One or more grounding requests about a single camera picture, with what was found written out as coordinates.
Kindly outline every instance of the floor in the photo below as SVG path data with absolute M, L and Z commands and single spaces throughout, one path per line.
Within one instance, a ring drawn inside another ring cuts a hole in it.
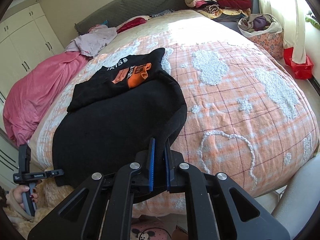
M 292 70 L 289 66 L 285 65 L 284 61 L 279 61 L 279 63 L 288 71 L 290 75 L 293 75 Z M 313 86 L 310 84 L 308 80 L 297 80 L 295 79 L 295 82 L 298 84 L 300 89 L 305 93 L 311 108 L 313 109 L 318 126 L 320 126 L 320 97 L 317 94 L 316 90 L 313 88 Z M 271 192 L 269 194 L 257 197 L 256 200 L 268 211 L 272 212 L 275 206 L 277 205 L 281 193 L 285 190 L 285 187 L 276 190 L 275 192 Z M 162 221 L 164 223 L 165 229 L 171 234 L 175 228 L 176 225 L 184 228 L 187 230 L 187 216 L 186 215 L 177 215 L 177 214 L 169 214 L 164 217 L 145 217 L 146 220 L 157 220 Z

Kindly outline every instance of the lavender shirt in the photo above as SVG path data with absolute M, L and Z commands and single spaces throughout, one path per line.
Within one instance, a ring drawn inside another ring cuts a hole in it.
M 66 51 L 80 51 L 82 55 L 95 57 L 117 36 L 116 28 L 105 25 L 94 27 L 89 33 L 76 37 L 66 47 Z

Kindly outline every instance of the white curtain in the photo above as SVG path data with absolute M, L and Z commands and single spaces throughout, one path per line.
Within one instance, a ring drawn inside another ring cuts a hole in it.
M 292 61 L 306 62 L 305 14 L 310 9 L 305 0 L 259 0 L 260 13 L 276 17 L 284 29 L 284 48 L 293 49 Z

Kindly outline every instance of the cloth bag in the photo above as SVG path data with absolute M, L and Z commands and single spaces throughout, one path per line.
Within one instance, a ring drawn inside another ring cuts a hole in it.
M 252 33 L 242 30 L 240 26 L 243 24 L 244 19 L 248 19 L 248 17 L 244 17 L 239 21 L 238 28 L 243 36 L 253 43 L 262 46 L 273 58 L 280 60 L 283 58 L 284 53 L 283 29 L 279 21 L 273 15 L 266 15 L 270 16 L 273 20 L 270 27 L 266 30 Z

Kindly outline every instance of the orange label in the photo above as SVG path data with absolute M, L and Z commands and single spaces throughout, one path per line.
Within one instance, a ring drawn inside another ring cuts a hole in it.
M 118 72 L 115 80 L 113 80 L 113 83 L 114 84 L 117 84 L 118 82 L 124 80 L 124 78 L 126 77 L 127 73 L 129 71 L 129 68 L 125 68 L 125 69 L 122 69 Z

